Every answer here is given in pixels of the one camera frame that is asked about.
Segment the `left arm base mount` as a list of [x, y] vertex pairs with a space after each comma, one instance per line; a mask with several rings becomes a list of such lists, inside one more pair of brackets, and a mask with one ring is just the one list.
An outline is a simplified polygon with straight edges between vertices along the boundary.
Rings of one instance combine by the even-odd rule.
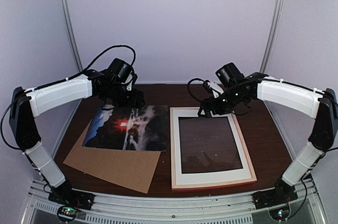
[[48, 196], [49, 201], [83, 210], [91, 210], [94, 198], [92, 193], [74, 190], [68, 179], [58, 187], [51, 187]]

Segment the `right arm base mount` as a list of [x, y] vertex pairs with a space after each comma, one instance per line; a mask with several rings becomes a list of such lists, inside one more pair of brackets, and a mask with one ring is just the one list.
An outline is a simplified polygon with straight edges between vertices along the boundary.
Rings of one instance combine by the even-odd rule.
[[256, 209], [269, 208], [298, 199], [295, 186], [290, 186], [279, 178], [273, 189], [252, 194]]

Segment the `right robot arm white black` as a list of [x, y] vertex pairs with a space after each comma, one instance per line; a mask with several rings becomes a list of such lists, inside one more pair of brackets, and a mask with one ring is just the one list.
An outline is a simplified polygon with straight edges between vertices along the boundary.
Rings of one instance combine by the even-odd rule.
[[205, 81], [204, 87], [212, 96], [200, 101], [199, 117], [227, 115], [236, 105], [251, 100], [274, 102], [308, 115], [315, 120], [308, 142], [278, 180], [271, 191], [274, 203], [283, 203], [294, 186], [326, 152], [334, 150], [337, 135], [337, 100], [335, 91], [310, 89], [255, 72], [244, 76], [234, 63], [225, 64], [215, 73], [226, 90]]

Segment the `dalmatian dog photo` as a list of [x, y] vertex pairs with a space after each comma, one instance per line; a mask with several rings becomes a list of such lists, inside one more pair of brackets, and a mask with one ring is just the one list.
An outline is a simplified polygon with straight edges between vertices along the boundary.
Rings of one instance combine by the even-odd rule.
[[93, 117], [83, 147], [124, 151], [167, 151], [168, 107], [99, 108]]

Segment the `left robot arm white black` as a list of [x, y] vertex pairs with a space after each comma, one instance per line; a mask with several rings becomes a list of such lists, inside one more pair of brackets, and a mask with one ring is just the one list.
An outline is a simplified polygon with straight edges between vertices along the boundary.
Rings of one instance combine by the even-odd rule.
[[69, 102], [93, 96], [111, 100], [114, 107], [142, 108], [145, 98], [142, 91], [134, 88], [136, 80], [137, 74], [130, 64], [114, 59], [103, 71], [87, 69], [77, 76], [36, 88], [14, 89], [12, 102], [6, 108], [16, 142], [13, 148], [23, 152], [48, 184], [56, 188], [55, 196], [63, 204], [73, 204], [76, 193], [64, 185], [65, 175], [43, 146], [35, 118]]

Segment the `clear acrylic sheet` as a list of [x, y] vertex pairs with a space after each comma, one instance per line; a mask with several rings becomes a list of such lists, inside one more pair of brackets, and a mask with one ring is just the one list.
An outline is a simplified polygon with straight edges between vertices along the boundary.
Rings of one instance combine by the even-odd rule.
[[183, 174], [242, 169], [228, 118], [180, 117]]

